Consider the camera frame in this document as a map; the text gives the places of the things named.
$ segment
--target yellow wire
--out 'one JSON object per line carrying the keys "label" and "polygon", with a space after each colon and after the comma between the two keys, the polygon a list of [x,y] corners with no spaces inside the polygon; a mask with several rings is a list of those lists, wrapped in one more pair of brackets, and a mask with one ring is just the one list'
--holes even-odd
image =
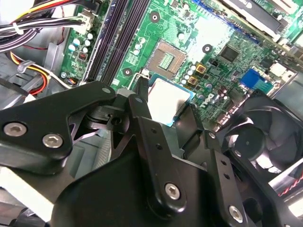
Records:
{"label": "yellow wire", "polygon": [[[19,65],[19,64],[20,64],[20,63],[16,60],[16,58],[15,58],[13,52],[10,52],[10,56],[11,56],[12,60],[14,61],[14,63],[15,63],[16,65]],[[43,72],[42,70],[40,70],[40,69],[38,69],[38,68],[36,68],[36,67],[32,67],[32,66],[28,66],[27,69],[35,70],[35,71],[37,71],[37,72],[43,74],[43,75],[46,77],[46,79],[47,79],[47,83],[49,82],[49,78],[48,78],[47,74],[46,74],[45,72]]]}
{"label": "yellow wire", "polygon": [[53,0],[53,1],[50,1],[50,2],[48,2],[48,3],[44,3],[44,4],[40,5],[40,6],[37,6],[37,7],[34,7],[34,8],[30,8],[30,9],[29,9],[28,11],[26,11],[25,13],[20,14],[20,15],[16,18],[16,20],[17,20],[18,18],[20,18],[20,17],[23,17],[25,14],[31,13],[31,12],[33,12],[33,11],[39,10],[39,9],[41,9],[41,8],[43,8],[43,7],[46,7],[46,6],[55,4],[55,3],[60,2],[60,1],[63,1],[63,0]]}

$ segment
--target ram slot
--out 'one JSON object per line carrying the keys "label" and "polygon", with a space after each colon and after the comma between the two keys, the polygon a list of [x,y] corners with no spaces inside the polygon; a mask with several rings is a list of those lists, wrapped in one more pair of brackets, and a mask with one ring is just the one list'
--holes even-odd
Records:
{"label": "ram slot", "polygon": [[106,67],[102,72],[101,81],[111,85],[117,71],[122,63],[122,60],[129,48],[133,36],[147,10],[150,0],[135,0],[133,7],[129,12],[129,16],[123,26],[118,41],[115,44],[114,51],[112,52]]}
{"label": "ram slot", "polygon": [[96,42],[92,57],[86,68],[83,81],[92,82],[96,80],[101,66],[107,57],[111,43],[118,31],[119,25],[125,15],[128,3],[129,0],[113,0],[111,2],[105,24],[98,36],[98,41]]}

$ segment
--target silver screw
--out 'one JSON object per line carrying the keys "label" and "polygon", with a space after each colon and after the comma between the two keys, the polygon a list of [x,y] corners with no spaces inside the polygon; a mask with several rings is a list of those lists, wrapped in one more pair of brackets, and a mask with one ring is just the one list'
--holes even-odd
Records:
{"label": "silver screw", "polygon": [[241,154],[238,150],[235,150],[234,152],[235,152],[235,154],[236,154],[237,156],[239,156],[239,157],[242,156],[242,154]]}
{"label": "silver screw", "polygon": [[59,148],[63,144],[63,139],[59,135],[48,134],[43,137],[42,142],[48,148]]}
{"label": "silver screw", "polygon": [[216,136],[215,136],[212,132],[208,133],[208,135],[209,135],[211,138],[216,139]]}
{"label": "silver screw", "polygon": [[165,185],[165,192],[173,200],[178,200],[180,198],[179,188],[172,183]]}
{"label": "silver screw", "polygon": [[62,73],[60,74],[60,76],[61,76],[62,79],[67,78],[67,74],[66,74],[65,72],[62,72]]}
{"label": "silver screw", "polygon": [[230,206],[228,208],[228,210],[229,210],[229,213],[231,214],[231,216],[233,217],[233,219],[235,219],[239,223],[243,222],[243,216],[242,216],[241,212],[235,206]]}
{"label": "silver screw", "polygon": [[136,100],[137,100],[139,103],[142,103],[142,102],[143,102],[142,99],[140,99],[140,98],[136,98]]}
{"label": "silver screw", "polygon": [[18,122],[5,125],[3,130],[8,136],[14,137],[23,136],[27,132],[26,126]]}
{"label": "silver screw", "polygon": [[104,91],[105,93],[110,93],[110,90],[106,87],[102,88],[102,91]]}

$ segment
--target green circuit board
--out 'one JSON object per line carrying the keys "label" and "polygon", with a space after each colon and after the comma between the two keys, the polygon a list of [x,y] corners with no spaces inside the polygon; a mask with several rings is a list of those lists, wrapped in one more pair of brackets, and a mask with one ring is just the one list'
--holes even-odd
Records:
{"label": "green circuit board", "polygon": [[[190,6],[190,14],[183,11],[180,4],[173,7],[171,5],[164,6],[163,2],[157,0],[151,1],[141,27],[134,37],[134,42],[113,81],[113,88],[132,87],[130,83],[134,74],[147,67],[157,45],[163,41],[187,55],[187,59],[178,73],[171,78],[173,82],[181,84],[184,75],[190,69],[190,65],[196,65],[199,62],[205,66],[206,70],[202,77],[199,73],[192,75],[198,80],[197,84],[194,86],[188,82],[184,84],[184,87],[204,98],[210,94],[216,94],[222,85],[228,91],[235,89],[244,95],[242,88],[239,87],[239,79],[242,75],[252,67],[265,71],[259,66],[265,57],[271,58],[273,61],[278,58],[278,55],[272,51],[271,45],[260,45],[253,42],[208,11],[197,7],[190,1],[187,3]],[[151,19],[151,15],[154,13],[160,15],[160,20],[156,23]],[[184,35],[182,40],[178,38],[179,34]],[[139,54],[136,46],[138,44],[141,45]],[[209,53],[203,52],[205,45],[212,46]],[[232,63],[220,57],[220,53],[226,46],[238,53],[237,58]],[[210,64],[211,59],[217,61],[218,65]],[[206,84],[211,84],[212,89],[206,88]],[[269,85],[265,91],[268,92],[272,87]],[[203,108],[201,107],[203,101],[197,96],[193,100],[199,107],[201,118],[211,121],[216,121],[222,113],[227,112],[230,103],[230,99],[227,98]]]}
{"label": "green circuit board", "polygon": [[[281,14],[287,21],[286,27],[279,34],[288,39],[289,43],[302,34],[302,0],[294,0],[298,9],[291,15],[280,12],[266,0],[256,0],[256,2],[270,14]],[[203,4],[214,9],[216,14],[190,0],[150,0],[141,25],[125,53],[111,86],[115,90],[133,88],[138,73],[141,74],[142,70],[147,70],[149,77],[154,74],[166,77],[196,94],[192,102],[197,105],[202,120],[209,123],[210,128],[214,128],[226,120],[228,113],[232,113],[235,101],[227,96],[205,105],[205,100],[209,96],[217,96],[223,86],[228,94],[236,93],[243,99],[247,98],[245,94],[248,91],[240,86],[239,81],[249,69],[258,71],[266,78],[267,83],[259,84],[256,88],[270,95],[278,91],[285,81],[281,81],[281,78],[269,72],[268,67],[262,64],[263,60],[288,63],[289,59],[284,57],[282,46],[252,26],[247,26],[247,22],[237,15],[230,14],[228,18],[222,19],[223,15],[227,15],[227,11],[225,12],[226,8],[217,0],[205,0]],[[102,28],[108,6],[109,3],[104,1],[99,16],[94,18],[91,31],[95,34],[98,34]],[[78,8],[76,15],[82,11],[82,8]],[[68,45],[72,44],[74,39],[83,41],[86,35],[76,31],[71,32],[61,73],[67,73],[67,78],[81,80],[88,59],[83,61],[78,58],[83,44],[74,52],[69,50]],[[183,59],[174,73],[162,74],[161,71],[149,69],[150,65],[157,64],[153,61],[161,46],[171,52],[177,51],[178,57]],[[210,50],[205,51],[205,46],[210,46]],[[230,53],[233,54],[232,59],[227,59]],[[158,65],[167,70],[173,58],[173,54],[168,51]],[[196,68],[202,67],[203,72],[193,70],[189,75],[188,71],[193,65]],[[184,82],[185,76],[189,76],[186,82]]]}
{"label": "green circuit board", "polygon": [[[94,47],[97,35],[102,28],[103,21],[105,19],[105,15],[107,13],[107,9],[109,6],[109,1],[104,1],[103,4],[100,6],[100,11],[98,16],[86,12],[83,7],[77,7],[75,14],[78,15],[79,13],[85,12],[92,18],[92,25],[89,31],[86,31],[84,34],[80,34],[79,32],[72,29],[70,31],[68,41],[64,51],[64,59],[61,66],[60,74],[63,75],[62,78],[73,78],[77,80],[81,80],[85,73],[89,58],[92,53],[92,49]],[[88,40],[87,34],[93,34],[93,38],[89,40],[90,45],[88,46],[85,44],[85,41]],[[74,40],[79,40],[80,44],[75,44]],[[87,48],[88,52],[84,53],[83,48]],[[85,54],[86,58],[80,58],[80,54]]]}

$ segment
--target cable tie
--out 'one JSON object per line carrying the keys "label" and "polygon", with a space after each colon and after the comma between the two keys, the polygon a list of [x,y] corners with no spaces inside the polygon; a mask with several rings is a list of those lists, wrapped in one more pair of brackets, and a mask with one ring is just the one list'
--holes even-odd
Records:
{"label": "cable tie", "polygon": [[17,32],[18,35],[23,35],[24,34],[24,31],[21,30],[18,25],[16,24],[16,22],[13,23],[13,27],[15,29],[15,31]]}
{"label": "cable tie", "polygon": [[17,67],[18,73],[24,73],[25,70],[26,70],[29,66],[33,65],[33,64],[34,64],[34,62],[31,61],[31,60],[27,60],[27,61],[24,61],[24,62],[20,63],[20,64],[18,65],[18,67]]}

